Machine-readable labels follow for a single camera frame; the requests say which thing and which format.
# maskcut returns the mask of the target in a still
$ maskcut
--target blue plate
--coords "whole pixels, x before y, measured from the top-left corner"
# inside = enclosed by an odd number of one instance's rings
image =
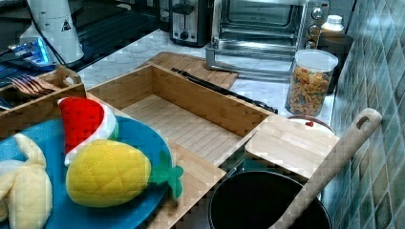
[[[118,141],[132,145],[149,158],[152,167],[159,165],[160,152],[170,151],[161,136],[150,127],[130,118],[117,116]],[[53,210],[45,228],[136,228],[155,210],[168,190],[167,183],[157,186],[149,184],[135,199],[110,208],[89,208],[75,204],[69,198],[64,166],[64,134],[61,119],[43,122],[24,130],[22,134],[31,138],[44,152],[47,173],[53,185]],[[0,160],[26,160],[13,137],[0,142]],[[0,223],[0,229],[10,228],[9,223]]]

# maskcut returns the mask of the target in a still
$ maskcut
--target toy watermelon slice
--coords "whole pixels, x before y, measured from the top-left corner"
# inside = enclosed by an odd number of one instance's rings
[[[81,97],[62,98],[57,103],[65,132],[66,166],[84,145],[117,137],[117,119],[106,105]]]

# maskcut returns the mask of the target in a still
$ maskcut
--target fork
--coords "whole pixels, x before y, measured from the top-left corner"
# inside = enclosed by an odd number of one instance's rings
[[[20,91],[23,94],[26,95],[30,95],[32,97],[40,97],[43,94],[38,94],[36,93],[31,86],[21,82],[18,79],[13,79],[13,78],[9,78],[9,80],[11,81],[12,86],[14,86],[14,88],[16,88],[18,91]]]
[[[9,78],[12,85],[24,94],[31,95],[33,97],[40,97],[46,94],[55,92],[54,89],[43,86],[33,77],[24,75],[17,78]]]
[[[35,91],[38,90],[39,93],[51,94],[56,91],[55,89],[45,86],[45,84],[44,84],[45,81],[43,81],[41,79],[37,80],[36,78],[28,76],[28,75],[22,75],[22,76],[18,77],[18,79],[21,79],[23,82],[31,85],[32,88]]]

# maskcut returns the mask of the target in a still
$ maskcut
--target wooden drawer organizer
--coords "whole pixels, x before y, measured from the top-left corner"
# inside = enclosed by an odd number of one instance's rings
[[[97,85],[88,93],[215,166],[244,145],[269,115],[154,64]]]
[[[14,105],[12,109],[0,112],[0,140],[39,122],[60,117],[60,111],[57,108],[59,98],[86,96],[80,76],[63,66],[56,66],[54,71],[38,77],[60,90],[36,99],[27,99],[21,96],[13,86],[0,89],[0,96]],[[68,82],[67,78],[71,78],[73,83]]]

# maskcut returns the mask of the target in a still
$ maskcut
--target toaster oven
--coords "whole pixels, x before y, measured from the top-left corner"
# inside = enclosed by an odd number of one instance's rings
[[[207,67],[288,80],[295,53],[316,49],[329,10],[328,0],[215,0]]]

